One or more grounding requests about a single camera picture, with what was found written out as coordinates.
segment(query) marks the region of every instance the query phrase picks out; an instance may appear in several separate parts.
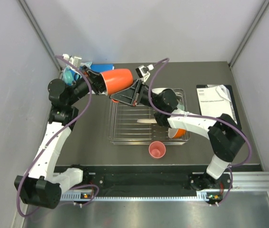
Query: metal floor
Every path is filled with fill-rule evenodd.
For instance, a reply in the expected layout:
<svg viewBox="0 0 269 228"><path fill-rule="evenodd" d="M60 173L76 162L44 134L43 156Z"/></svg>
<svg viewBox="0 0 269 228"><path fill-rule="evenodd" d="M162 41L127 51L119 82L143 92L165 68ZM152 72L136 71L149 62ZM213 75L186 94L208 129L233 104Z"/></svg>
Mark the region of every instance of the metal floor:
<svg viewBox="0 0 269 228"><path fill-rule="evenodd" d="M23 228L269 228L266 192L231 192L220 207L204 202L94 202L82 209L71 204L49 211L41 209Z"/></svg>

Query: orange cup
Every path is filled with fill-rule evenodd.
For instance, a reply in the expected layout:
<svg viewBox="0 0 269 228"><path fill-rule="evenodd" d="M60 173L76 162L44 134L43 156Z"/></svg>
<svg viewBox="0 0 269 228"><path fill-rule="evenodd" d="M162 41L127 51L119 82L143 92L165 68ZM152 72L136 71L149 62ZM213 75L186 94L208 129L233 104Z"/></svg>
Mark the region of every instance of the orange cup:
<svg viewBox="0 0 269 228"><path fill-rule="evenodd" d="M106 84L106 95L126 89L133 83L132 73L128 69L109 70L102 72L101 75Z"/></svg>
<svg viewBox="0 0 269 228"><path fill-rule="evenodd" d="M169 139L177 139L182 137L186 133L186 130L179 128L169 128L168 137Z"/></svg>

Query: metal wire rack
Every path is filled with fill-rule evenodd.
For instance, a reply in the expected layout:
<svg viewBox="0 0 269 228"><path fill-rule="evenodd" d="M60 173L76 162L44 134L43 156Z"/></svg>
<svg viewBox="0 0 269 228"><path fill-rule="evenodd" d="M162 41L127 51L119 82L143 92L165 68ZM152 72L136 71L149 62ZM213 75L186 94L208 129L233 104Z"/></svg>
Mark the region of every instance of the metal wire rack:
<svg viewBox="0 0 269 228"><path fill-rule="evenodd" d="M182 89L174 89L179 105L187 111L186 97ZM147 106L129 107L111 102L108 124L108 138L113 144L145 144L161 141L165 145L183 145L190 138L190 133L178 139L168 138L168 128L157 124L137 123L138 119L152 119L154 110Z"/></svg>

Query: red cup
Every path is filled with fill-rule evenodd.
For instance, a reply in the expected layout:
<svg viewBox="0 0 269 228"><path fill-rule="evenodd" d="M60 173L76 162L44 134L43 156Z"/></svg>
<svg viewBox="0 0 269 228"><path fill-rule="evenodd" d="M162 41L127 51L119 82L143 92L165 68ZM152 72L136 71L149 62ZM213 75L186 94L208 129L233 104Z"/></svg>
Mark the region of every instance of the red cup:
<svg viewBox="0 0 269 228"><path fill-rule="evenodd" d="M101 73L106 84L106 95L111 95L128 88L133 83L129 69L108 70Z"/></svg>
<svg viewBox="0 0 269 228"><path fill-rule="evenodd" d="M165 155L166 147L162 142L154 141L149 145L149 153L153 158L159 159Z"/></svg>

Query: clipboard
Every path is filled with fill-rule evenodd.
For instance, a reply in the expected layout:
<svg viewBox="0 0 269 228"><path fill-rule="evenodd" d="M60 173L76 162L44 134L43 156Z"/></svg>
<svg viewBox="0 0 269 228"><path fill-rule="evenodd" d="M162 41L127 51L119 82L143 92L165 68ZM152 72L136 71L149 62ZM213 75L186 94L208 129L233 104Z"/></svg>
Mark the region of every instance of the clipboard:
<svg viewBox="0 0 269 228"><path fill-rule="evenodd" d="M232 107L232 115L233 115L233 118L236 119L237 121L237 125L242 128L241 126L241 122L240 122L240 117L239 117L239 113L238 113L238 109L237 109L237 105L235 103L235 99L234 99L234 95L233 95L233 90L232 90L232 86L231 85L224 85L228 91L229 91L229 94L228 94L228 97L229 99L231 100L231 107ZM197 85L196 86L197 89L199 88L208 88L208 85Z"/></svg>

